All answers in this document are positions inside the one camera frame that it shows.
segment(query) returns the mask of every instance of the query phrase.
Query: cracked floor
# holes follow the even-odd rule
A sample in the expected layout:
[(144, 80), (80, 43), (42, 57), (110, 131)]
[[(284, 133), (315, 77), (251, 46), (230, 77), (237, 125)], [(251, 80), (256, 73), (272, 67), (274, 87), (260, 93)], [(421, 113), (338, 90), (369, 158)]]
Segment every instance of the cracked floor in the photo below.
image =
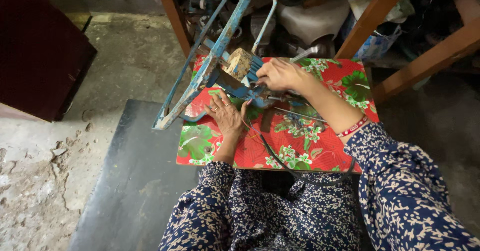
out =
[[(162, 102), (184, 63), (163, 16), (94, 14), (86, 35), (98, 55), (61, 122), (0, 119), (2, 251), (68, 248), (126, 100)], [(394, 138), (434, 158), (454, 213), (480, 236), (480, 97), (470, 84), (439, 74), (377, 109)]]
[(86, 35), (98, 54), (61, 122), (0, 119), (1, 250), (67, 249), (125, 102), (162, 102), (184, 64), (166, 16), (93, 14)]

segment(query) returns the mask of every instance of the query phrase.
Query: person's left hand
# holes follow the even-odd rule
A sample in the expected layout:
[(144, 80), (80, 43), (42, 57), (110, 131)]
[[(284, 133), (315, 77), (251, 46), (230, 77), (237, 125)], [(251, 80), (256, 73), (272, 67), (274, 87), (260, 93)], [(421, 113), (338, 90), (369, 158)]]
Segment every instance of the person's left hand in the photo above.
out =
[(220, 132), (224, 139), (232, 138), (238, 139), (243, 130), (243, 117), (247, 111), (248, 101), (245, 101), (241, 107), (241, 112), (238, 112), (237, 108), (230, 101), (230, 98), (220, 89), (220, 96), (213, 95), (210, 100), (209, 108), (207, 105), (203, 105), (203, 108), (210, 115), (218, 125)]

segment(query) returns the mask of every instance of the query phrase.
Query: red bracelet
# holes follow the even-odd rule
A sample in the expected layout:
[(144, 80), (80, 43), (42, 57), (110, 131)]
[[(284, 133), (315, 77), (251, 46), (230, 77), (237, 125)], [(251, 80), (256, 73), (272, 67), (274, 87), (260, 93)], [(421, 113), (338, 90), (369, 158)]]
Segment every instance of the red bracelet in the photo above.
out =
[(363, 115), (363, 118), (357, 122), (355, 125), (353, 125), (352, 127), (350, 127), (349, 129), (345, 130), (344, 132), (342, 133), (338, 133), (336, 136), (337, 137), (345, 137), (346, 135), (352, 133), (353, 131), (357, 130), (358, 128), (360, 128), (360, 126), (364, 125), (368, 120), (368, 117), (366, 115)]

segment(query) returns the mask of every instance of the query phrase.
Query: person's right hand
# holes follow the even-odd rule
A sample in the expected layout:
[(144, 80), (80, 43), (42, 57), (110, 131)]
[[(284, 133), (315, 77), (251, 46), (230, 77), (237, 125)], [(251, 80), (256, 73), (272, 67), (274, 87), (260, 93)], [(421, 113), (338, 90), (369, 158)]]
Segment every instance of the person's right hand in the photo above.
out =
[(315, 81), (312, 74), (296, 64), (273, 58), (257, 71), (257, 85), (266, 85), (271, 90), (293, 89), (302, 92), (306, 82)]

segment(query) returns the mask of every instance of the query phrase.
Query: red floral tablecloth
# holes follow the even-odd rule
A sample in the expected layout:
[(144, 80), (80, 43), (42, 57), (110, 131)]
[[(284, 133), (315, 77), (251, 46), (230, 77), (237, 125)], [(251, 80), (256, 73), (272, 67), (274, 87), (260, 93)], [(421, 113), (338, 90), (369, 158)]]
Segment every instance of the red floral tablecloth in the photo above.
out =
[[(197, 55), (193, 75), (200, 69), (204, 59), (205, 56)], [(304, 59), (298, 64), (352, 106), (362, 109), (369, 119), (374, 122), (378, 121), (362, 62)], [(215, 86), (205, 88), (187, 107), (185, 113), (189, 116), (201, 113), (203, 104), (209, 104), (211, 96), (218, 93), (220, 88)], [(242, 104), (242, 101), (236, 98), (232, 98), (231, 101), (237, 107)], [(308, 106), (296, 106), (290, 107), (290, 109), (310, 116), (315, 112)], [(342, 142), (335, 136), (328, 124), (325, 125), (326, 129), (321, 131), (321, 128), (314, 126), (314, 122), (310, 119), (299, 118), (275, 109), (264, 112), (262, 109), (250, 107), (247, 116), (255, 129), (260, 130), (264, 114), (270, 114), (272, 119), (264, 122), (262, 126), (265, 130), (270, 124), (270, 132), (262, 132), (262, 134), (279, 159), (283, 160), (290, 168), (303, 171), (348, 170), (351, 157), (343, 152)], [(245, 133), (246, 135), (240, 140), (235, 153), (234, 167), (283, 169), (273, 159), (273, 156), (267, 153), (255, 131), (247, 131), (245, 128)], [(221, 147), (222, 141), (223, 136), (210, 116), (207, 115), (196, 123), (185, 121), (178, 146), (177, 164), (205, 165), (211, 162), (216, 151)], [(362, 171), (358, 165), (355, 165), (354, 172), (361, 173)]]

